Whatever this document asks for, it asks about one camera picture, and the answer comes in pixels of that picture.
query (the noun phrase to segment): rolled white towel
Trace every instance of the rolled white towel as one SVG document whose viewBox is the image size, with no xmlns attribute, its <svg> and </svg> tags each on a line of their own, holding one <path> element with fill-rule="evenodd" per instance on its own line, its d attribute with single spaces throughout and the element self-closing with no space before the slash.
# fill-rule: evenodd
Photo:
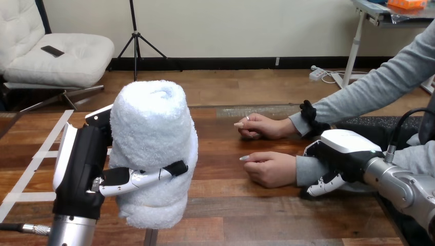
<svg viewBox="0 0 435 246">
<path fill-rule="evenodd" d="M 137 228 L 174 226 L 183 216 L 198 155 L 198 138 L 183 89 L 169 81 L 134 82 L 113 104 L 109 167 L 156 171 L 182 160 L 188 171 L 119 195 L 120 216 Z"/>
</svg>

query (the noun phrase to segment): robotic arm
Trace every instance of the robotic arm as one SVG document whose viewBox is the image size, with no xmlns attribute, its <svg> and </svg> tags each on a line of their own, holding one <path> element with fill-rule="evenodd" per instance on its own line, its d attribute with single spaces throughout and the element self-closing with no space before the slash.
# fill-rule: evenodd
<svg viewBox="0 0 435 246">
<path fill-rule="evenodd" d="M 182 160 L 159 170 L 103 170 L 107 147 L 112 145 L 111 108 L 109 105 L 86 115 L 87 124 L 80 129 L 65 125 L 54 171 L 52 227 L 3 224 L 0 229 L 49 236 L 50 246 L 90 246 L 105 197 L 142 189 L 187 172 Z"/>
<path fill-rule="evenodd" d="M 381 148 L 363 136 L 347 130 L 328 130 L 305 149 L 332 167 L 305 190 L 306 196 L 320 196 L 348 182 L 361 182 L 375 188 L 403 214 L 413 217 L 435 239 L 435 178 L 413 174 L 393 164 L 395 148 L 385 157 Z"/>
</svg>

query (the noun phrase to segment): white table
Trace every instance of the white table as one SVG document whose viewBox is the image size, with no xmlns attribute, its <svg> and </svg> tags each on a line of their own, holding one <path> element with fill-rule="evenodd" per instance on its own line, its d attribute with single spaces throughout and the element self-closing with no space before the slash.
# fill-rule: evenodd
<svg viewBox="0 0 435 246">
<path fill-rule="evenodd" d="M 391 19 L 388 18 L 390 12 L 387 8 L 371 3 L 367 0 L 352 0 L 353 4 L 357 8 L 357 13 L 360 15 L 360 21 L 357 27 L 357 33 L 353 39 L 352 48 L 350 49 L 349 60 L 347 61 L 346 72 L 344 77 L 341 78 L 339 74 L 332 73 L 331 76 L 337 82 L 340 88 L 344 88 L 349 85 L 351 79 L 359 79 L 363 77 L 363 74 L 352 75 L 353 65 L 357 57 L 358 49 L 360 47 L 361 35 L 363 32 L 363 26 L 365 20 L 369 20 L 373 25 L 380 28 L 425 28 L 429 26 L 430 21 L 412 22 L 412 23 L 397 23 L 393 24 Z M 433 93 L 434 88 L 432 86 L 433 78 L 429 78 L 426 82 L 422 83 L 422 87 L 429 92 Z"/>
</svg>

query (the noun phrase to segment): phone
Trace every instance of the phone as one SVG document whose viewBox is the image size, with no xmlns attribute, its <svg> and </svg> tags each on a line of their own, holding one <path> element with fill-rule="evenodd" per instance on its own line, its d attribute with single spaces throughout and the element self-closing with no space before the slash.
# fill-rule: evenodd
<svg viewBox="0 0 435 246">
<path fill-rule="evenodd" d="M 53 55 L 54 57 L 59 57 L 59 56 L 65 54 L 64 52 L 62 52 L 62 51 L 60 51 L 60 50 L 58 50 L 55 47 L 50 46 L 50 45 L 42 47 L 41 50 Z"/>
</svg>

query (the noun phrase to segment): white wall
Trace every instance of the white wall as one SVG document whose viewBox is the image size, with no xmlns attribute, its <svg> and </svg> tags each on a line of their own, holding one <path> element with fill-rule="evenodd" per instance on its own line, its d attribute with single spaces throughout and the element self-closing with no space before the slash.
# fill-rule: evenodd
<svg viewBox="0 0 435 246">
<path fill-rule="evenodd" d="M 128 0 L 44 0 L 53 32 L 99 34 L 117 56 L 131 36 Z M 348 56 L 350 0 L 135 0 L 139 32 L 168 57 Z M 422 30 L 366 22 L 359 55 L 393 56 Z M 144 42 L 144 57 L 159 56 Z M 133 56 L 133 45 L 124 56 Z"/>
</svg>

